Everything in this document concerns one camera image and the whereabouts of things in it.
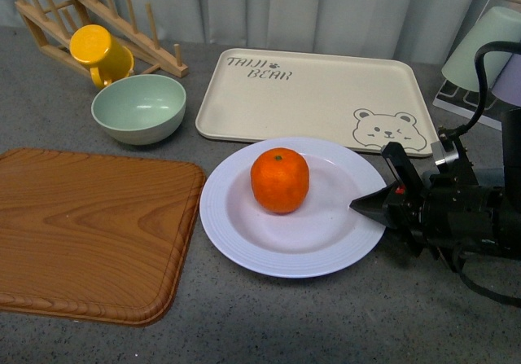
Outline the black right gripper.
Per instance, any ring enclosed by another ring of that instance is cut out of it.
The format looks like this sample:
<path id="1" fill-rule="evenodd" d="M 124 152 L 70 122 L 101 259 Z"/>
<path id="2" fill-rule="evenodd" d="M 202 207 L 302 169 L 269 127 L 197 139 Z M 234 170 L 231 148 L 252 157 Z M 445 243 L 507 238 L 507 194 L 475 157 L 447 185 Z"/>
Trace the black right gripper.
<path id="1" fill-rule="evenodd" d="M 350 209 L 405 234 L 418 248 L 450 255 L 455 270 L 462 252 L 507 254 L 507 198 L 499 186 L 482 186 L 459 137 L 439 143 L 453 152 L 425 186 L 400 143 L 389 142 L 382 157 L 396 182 L 355 199 Z"/>

